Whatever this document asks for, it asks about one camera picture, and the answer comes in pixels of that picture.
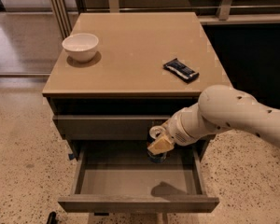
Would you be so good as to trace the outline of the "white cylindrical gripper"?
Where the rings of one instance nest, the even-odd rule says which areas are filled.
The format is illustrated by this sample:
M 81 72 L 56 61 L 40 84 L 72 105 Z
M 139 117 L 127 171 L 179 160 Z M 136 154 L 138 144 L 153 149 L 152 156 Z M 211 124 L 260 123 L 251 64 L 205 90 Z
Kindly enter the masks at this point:
M 174 139 L 166 135 L 167 130 Z M 168 126 L 164 122 L 162 125 L 150 128 L 147 136 L 147 150 L 153 155 L 159 155 L 172 150 L 175 142 L 180 146 L 187 146 L 204 136 L 205 127 L 198 107 L 185 107 L 173 114 L 168 120 Z

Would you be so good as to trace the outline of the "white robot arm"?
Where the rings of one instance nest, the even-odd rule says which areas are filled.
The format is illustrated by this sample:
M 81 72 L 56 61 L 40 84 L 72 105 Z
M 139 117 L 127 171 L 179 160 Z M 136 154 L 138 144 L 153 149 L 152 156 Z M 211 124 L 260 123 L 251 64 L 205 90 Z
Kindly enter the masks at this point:
M 259 103 L 252 95 L 224 85 L 205 89 L 198 102 L 175 112 L 150 129 L 153 155 L 187 146 L 207 135 L 240 130 L 280 148 L 280 109 Z

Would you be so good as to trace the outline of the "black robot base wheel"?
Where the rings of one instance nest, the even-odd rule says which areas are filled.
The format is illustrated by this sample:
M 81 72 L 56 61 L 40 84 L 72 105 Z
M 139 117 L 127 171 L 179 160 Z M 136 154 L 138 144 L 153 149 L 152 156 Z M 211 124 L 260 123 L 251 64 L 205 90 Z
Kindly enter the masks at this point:
M 57 224 L 56 219 L 57 214 L 55 212 L 50 212 L 47 220 L 47 224 Z

